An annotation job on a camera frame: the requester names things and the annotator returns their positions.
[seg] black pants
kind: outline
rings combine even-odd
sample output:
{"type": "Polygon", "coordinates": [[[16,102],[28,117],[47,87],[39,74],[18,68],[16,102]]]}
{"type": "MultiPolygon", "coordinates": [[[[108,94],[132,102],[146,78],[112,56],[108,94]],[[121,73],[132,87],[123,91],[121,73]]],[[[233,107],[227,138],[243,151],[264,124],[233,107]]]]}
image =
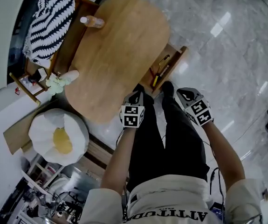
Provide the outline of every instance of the black pants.
{"type": "Polygon", "coordinates": [[[158,131],[153,99],[144,95],[145,115],[136,131],[129,167],[127,190],[167,174],[186,175],[207,181],[202,139],[173,97],[164,97],[166,126],[165,148],[158,131]]]}

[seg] bottle cap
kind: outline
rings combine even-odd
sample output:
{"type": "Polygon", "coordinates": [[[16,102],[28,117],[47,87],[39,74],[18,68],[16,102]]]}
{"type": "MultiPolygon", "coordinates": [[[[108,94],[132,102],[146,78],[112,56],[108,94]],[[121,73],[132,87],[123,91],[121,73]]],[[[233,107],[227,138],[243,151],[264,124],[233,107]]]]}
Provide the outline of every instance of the bottle cap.
{"type": "Polygon", "coordinates": [[[82,23],[86,23],[87,22],[87,17],[81,17],[80,18],[80,22],[82,22],[82,23]]]}

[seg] black and white blanket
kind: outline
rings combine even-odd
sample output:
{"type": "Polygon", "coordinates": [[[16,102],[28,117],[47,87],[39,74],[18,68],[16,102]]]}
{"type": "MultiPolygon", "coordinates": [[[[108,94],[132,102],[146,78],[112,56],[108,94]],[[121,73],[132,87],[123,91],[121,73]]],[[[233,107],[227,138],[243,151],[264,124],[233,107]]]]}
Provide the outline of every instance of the black and white blanket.
{"type": "Polygon", "coordinates": [[[59,49],[74,10],[75,0],[39,0],[24,43],[24,55],[49,68],[50,58],[59,49]]]}

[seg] round pillow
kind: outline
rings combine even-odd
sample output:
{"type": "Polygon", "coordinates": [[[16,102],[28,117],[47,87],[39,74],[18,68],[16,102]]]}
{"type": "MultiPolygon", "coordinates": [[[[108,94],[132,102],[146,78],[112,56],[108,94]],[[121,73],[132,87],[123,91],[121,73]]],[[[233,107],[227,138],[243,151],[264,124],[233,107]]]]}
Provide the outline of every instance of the round pillow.
{"type": "Polygon", "coordinates": [[[77,162],[87,151],[89,142],[84,122],[61,109],[37,115],[28,135],[35,151],[46,161],[63,166],[77,162]]]}

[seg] shirt sleeve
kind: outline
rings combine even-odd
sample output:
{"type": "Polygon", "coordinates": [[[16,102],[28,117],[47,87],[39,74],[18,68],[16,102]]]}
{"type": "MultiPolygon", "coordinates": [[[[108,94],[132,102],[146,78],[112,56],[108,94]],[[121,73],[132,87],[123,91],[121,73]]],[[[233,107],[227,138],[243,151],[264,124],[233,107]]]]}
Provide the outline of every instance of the shirt sleeve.
{"type": "MultiPolygon", "coordinates": [[[[261,214],[261,195],[255,179],[239,180],[226,194],[226,219],[240,223],[261,214]]],[[[260,223],[257,217],[254,223],[260,223]]]]}
{"type": "Polygon", "coordinates": [[[79,224],[122,223],[121,196],[111,189],[92,189],[88,193],[79,224]]]}

